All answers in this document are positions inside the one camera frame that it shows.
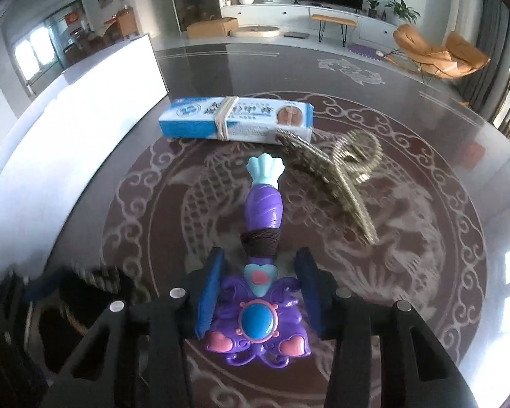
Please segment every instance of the rubber band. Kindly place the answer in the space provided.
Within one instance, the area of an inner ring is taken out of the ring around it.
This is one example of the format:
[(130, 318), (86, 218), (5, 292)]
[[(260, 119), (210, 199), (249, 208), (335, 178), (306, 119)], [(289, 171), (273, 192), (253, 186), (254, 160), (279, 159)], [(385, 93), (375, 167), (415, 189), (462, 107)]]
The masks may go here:
[(236, 107), (238, 97), (224, 97), (223, 101), (219, 105), (219, 109), (215, 114), (214, 122), (217, 127), (218, 133), (217, 138), (219, 141), (228, 141), (228, 128), (227, 118)]

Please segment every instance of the white cabinet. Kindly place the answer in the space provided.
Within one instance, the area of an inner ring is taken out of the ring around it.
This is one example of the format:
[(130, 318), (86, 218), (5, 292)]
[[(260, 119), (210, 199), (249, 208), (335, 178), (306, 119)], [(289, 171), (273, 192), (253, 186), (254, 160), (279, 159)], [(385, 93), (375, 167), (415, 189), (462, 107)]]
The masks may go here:
[[(354, 43), (365, 43), (367, 46), (396, 49), (393, 32), (396, 27), (385, 21), (369, 18), (353, 12), (339, 11), (316, 6), (291, 5), (280, 3), (265, 3), (253, 5), (224, 6), (221, 16), (238, 18), (240, 26), (276, 26), (282, 30), (292, 30), (317, 35), (319, 21), (312, 20), (310, 15), (321, 14), (328, 17), (355, 20), (357, 28), (348, 29), (348, 38)], [(339, 38), (340, 26), (327, 23), (325, 36)]]
[(361, 40), (375, 43), (387, 49), (396, 49), (397, 45), (393, 39), (393, 32), (396, 26), (375, 18), (363, 17), (359, 20), (357, 27)]
[(238, 18), (240, 26), (278, 26), (308, 28), (309, 10), (297, 5), (238, 5), (224, 6), (221, 16)]

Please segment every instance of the red sign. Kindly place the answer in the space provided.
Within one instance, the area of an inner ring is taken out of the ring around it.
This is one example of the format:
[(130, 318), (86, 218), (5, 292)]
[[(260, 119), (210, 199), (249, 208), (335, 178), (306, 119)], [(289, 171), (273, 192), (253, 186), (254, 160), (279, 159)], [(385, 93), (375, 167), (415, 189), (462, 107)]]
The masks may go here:
[(79, 15), (77, 12), (70, 12), (64, 16), (64, 21), (66, 21), (66, 25), (70, 26), (72, 23), (75, 23), (79, 20)]

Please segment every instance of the pink heart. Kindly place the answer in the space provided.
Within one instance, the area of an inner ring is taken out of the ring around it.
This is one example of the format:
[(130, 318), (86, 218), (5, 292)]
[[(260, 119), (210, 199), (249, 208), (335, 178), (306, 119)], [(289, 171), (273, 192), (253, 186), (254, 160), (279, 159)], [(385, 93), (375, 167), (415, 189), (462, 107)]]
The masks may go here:
[(305, 353), (304, 338), (296, 335), (289, 340), (284, 340), (279, 344), (279, 352), (289, 357), (302, 356)]
[(226, 353), (231, 351), (233, 347), (232, 339), (226, 337), (220, 331), (212, 331), (210, 334), (210, 342), (208, 349), (216, 353)]
[(266, 285), (270, 282), (270, 278), (264, 271), (255, 270), (251, 274), (251, 282), (253, 282), (255, 285)]

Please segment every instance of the blue and white box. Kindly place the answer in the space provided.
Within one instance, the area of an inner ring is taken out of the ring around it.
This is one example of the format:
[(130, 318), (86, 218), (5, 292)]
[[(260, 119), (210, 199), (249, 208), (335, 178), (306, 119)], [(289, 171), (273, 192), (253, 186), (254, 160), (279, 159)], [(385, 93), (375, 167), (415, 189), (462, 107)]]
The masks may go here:
[[(178, 98), (159, 118), (164, 136), (217, 139), (215, 115), (224, 97)], [(231, 141), (277, 144), (276, 130), (311, 139), (314, 107), (284, 99), (240, 98), (227, 118)]]

